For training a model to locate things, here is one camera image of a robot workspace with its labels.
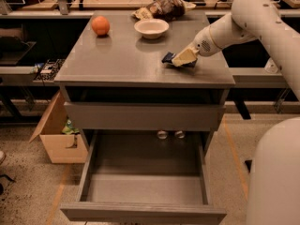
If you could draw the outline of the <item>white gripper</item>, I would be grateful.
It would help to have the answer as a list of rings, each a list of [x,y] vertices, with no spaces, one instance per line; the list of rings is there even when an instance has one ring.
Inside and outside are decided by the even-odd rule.
[[[183,51],[177,54],[172,59],[172,64],[176,67],[181,67],[185,64],[195,62],[198,54],[208,57],[221,51],[216,42],[212,39],[210,27],[202,29],[193,40],[194,47],[186,47]]]

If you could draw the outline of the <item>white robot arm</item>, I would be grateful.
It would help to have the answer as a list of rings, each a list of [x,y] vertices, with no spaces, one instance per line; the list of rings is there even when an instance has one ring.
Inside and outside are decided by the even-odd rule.
[[[233,0],[231,12],[201,30],[172,63],[180,67],[233,44],[258,39],[300,98],[300,36],[270,0]],[[300,118],[271,127],[256,146],[247,225],[300,225]]]

